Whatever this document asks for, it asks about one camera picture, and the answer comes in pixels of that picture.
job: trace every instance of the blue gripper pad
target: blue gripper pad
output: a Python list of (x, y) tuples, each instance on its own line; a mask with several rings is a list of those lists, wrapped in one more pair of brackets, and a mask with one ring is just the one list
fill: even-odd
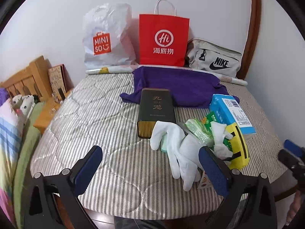
[(83, 159), (77, 161), (82, 166), (77, 170), (77, 175), (75, 176), (75, 196), (81, 195), (86, 191), (102, 159), (102, 148), (99, 146), (93, 146)]
[(302, 157), (302, 155), (305, 153), (301, 147), (297, 146), (295, 143), (288, 139), (284, 142), (284, 148), (295, 154), (297, 157)]
[(206, 149), (206, 147), (200, 148), (198, 154), (199, 162), (213, 184), (216, 193), (226, 198), (229, 194), (228, 179), (207, 151), (210, 151), (210, 149)]

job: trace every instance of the bed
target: bed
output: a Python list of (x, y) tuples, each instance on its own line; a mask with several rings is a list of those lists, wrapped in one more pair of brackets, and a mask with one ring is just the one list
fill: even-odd
[[(250, 163), (243, 174), (265, 172), (270, 182), (286, 168), (277, 160), (282, 148), (262, 108), (245, 86), (222, 83), (240, 104), (257, 134), (248, 142)], [(175, 219), (208, 213), (222, 201), (213, 188), (183, 191), (172, 178), (169, 161), (152, 151), (149, 140), (137, 137), (139, 105), (123, 103), (119, 95), (132, 93), (130, 73), (89, 75), (70, 93), (45, 130), (30, 164), (36, 172), (56, 175), (71, 168), (93, 145), (103, 149), (103, 160), (82, 205), (100, 213), (134, 219)], [(203, 118), (208, 109), (175, 108), (177, 122)]]
[(48, 81), (48, 68), (50, 68), (49, 62), (43, 56), (40, 56), (30, 62), (26, 68), (0, 83), (0, 87), (5, 88), (11, 98), (18, 94), (37, 95), (41, 101), (35, 105), (22, 131), (21, 147), (12, 188), (13, 209), (17, 228), (22, 228), (23, 224), (26, 191), (31, 181), (30, 159), (41, 137), (39, 130), (33, 127), (33, 124), (42, 111), (44, 101), (52, 93), (51, 85)]

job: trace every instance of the white plastic bag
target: white plastic bag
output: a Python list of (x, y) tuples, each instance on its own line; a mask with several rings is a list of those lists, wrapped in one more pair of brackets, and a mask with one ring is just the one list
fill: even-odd
[(127, 35), (131, 19), (131, 6), (127, 3), (106, 3), (83, 17), (86, 70), (136, 64), (135, 51)]

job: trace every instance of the dalmatian plush toy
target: dalmatian plush toy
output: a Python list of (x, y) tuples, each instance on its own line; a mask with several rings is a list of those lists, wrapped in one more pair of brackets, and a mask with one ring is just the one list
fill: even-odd
[(18, 109), (21, 107), (22, 104), (22, 95), (16, 95), (14, 96), (14, 98), (12, 99), (12, 106), (14, 109)]
[(35, 107), (35, 100), (34, 97), (32, 95), (27, 95), (23, 101), (22, 104), (20, 106), (20, 110), (22, 111), (25, 119), (25, 123), (28, 120), (28, 118), (30, 117), (33, 108)]

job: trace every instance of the grey nike bag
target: grey nike bag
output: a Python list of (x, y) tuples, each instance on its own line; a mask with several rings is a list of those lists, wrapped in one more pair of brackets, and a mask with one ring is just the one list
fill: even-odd
[(201, 39), (188, 43), (187, 56), (190, 68), (236, 77), (242, 55)]

